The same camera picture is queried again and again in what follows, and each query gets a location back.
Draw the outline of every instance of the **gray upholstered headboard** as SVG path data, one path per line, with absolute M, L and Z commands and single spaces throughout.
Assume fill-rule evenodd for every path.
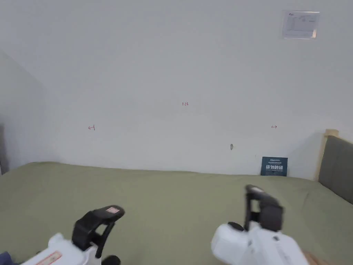
M 325 138 L 318 181 L 353 204 L 353 143 L 338 135 Z

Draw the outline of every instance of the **green bedsheet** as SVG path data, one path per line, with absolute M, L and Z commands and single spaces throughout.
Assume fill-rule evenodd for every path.
M 283 232 L 336 265 L 353 261 L 353 205 L 317 182 L 278 176 L 104 169 L 30 163 L 0 176 L 0 252 L 25 261 L 57 232 L 71 237 L 87 211 L 110 204 L 117 221 L 103 256 L 123 265 L 221 264 L 210 250 L 222 223 L 244 221 L 244 186 L 285 207 Z

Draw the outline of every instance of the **gray wall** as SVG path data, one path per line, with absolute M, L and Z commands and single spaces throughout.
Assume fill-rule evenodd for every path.
M 2 1 L 0 47 L 29 73 L 10 62 L 0 81 L 2 101 L 20 98 L 1 112 L 10 164 L 258 174 L 262 156 L 278 156 L 289 176 L 312 178 L 316 135 L 353 139 L 352 8 Z M 317 40 L 281 39 L 285 9 L 320 11 Z

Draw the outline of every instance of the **wooden headboard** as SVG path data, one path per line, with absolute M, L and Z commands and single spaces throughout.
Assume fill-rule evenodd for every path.
M 321 144 L 316 180 L 353 204 L 353 143 L 327 129 Z

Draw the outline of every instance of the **blue fabric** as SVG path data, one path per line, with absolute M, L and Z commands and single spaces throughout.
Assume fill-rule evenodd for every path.
M 0 265 L 18 265 L 18 264 L 12 261 L 11 256 L 8 252 L 4 252 L 0 254 Z

